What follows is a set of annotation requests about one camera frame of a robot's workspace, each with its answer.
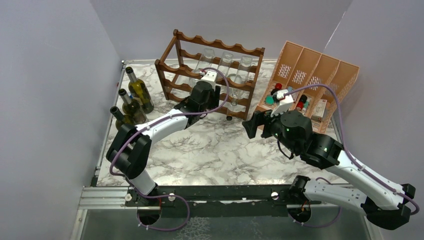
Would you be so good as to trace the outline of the green wine bottle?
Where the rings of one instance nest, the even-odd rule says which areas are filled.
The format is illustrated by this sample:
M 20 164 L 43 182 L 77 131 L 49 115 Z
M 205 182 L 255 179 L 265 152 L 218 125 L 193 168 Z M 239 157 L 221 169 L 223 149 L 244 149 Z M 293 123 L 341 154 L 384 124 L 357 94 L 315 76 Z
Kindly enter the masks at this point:
M 142 109 L 146 114 L 151 113 L 154 110 L 154 104 L 145 82 L 137 78 L 132 67 L 127 66 L 125 72 L 129 78 L 128 89 L 131 95 L 140 100 Z
M 115 127 L 117 130 L 119 130 L 123 124 L 135 125 L 133 118 L 130 115 L 123 114 L 117 106 L 112 106 L 109 111 L 115 117 Z
M 122 109 L 124 113 L 129 115 L 136 124 L 143 124 L 147 121 L 147 116 L 140 103 L 137 100 L 130 98 L 125 89 L 119 89 L 118 95 L 123 101 Z

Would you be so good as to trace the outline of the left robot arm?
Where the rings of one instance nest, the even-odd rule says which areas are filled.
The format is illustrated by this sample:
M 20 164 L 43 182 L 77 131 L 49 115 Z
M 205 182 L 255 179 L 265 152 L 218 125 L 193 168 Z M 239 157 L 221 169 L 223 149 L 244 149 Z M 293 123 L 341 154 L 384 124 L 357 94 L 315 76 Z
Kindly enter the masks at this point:
M 136 188 L 144 205 L 157 200 L 156 182 L 146 170 L 151 147 L 165 137 L 185 130 L 219 106 L 221 87 L 198 81 L 191 94 L 158 119 L 131 125 L 124 123 L 110 145 L 106 159 Z

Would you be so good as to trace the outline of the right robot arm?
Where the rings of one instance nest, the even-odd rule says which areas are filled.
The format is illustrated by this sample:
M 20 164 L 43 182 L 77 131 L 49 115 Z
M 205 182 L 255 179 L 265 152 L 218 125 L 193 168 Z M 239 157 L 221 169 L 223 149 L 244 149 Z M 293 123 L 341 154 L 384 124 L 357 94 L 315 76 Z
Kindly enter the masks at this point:
M 366 216 L 372 224 L 386 230 L 395 230 L 409 222 L 412 211 L 407 203 L 414 198 L 415 187 L 385 178 L 382 181 L 394 191 L 383 187 L 366 174 L 364 164 L 351 162 L 342 143 L 313 132 L 311 120 L 300 112 L 290 110 L 272 116 L 269 110 L 256 111 L 242 125 L 250 139 L 262 126 L 262 138 L 276 138 L 278 144 L 308 165 L 333 173 L 354 186 L 349 189 L 298 175 L 288 190 L 292 202 L 320 201 L 337 205 Z

